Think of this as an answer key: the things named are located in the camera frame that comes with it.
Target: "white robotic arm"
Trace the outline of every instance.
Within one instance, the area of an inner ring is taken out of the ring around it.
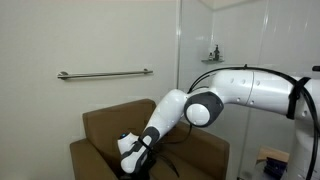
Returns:
[[[310,80],[304,87],[319,109],[320,80]],[[196,127],[207,127],[213,123],[224,104],[237,104],[286,115],[292,89],[290,82],[271,73],[223,70],[212,75],[208,88],[200,88],[189,94],[172,90],[158,104],[140,137],[129,134],[118,140],[121,166],[127,173],[138,172],[148,152],[147,147],[152,147],[170,131],[183,114]],[[295,118],[312,124],[305,98],[297,101]]]

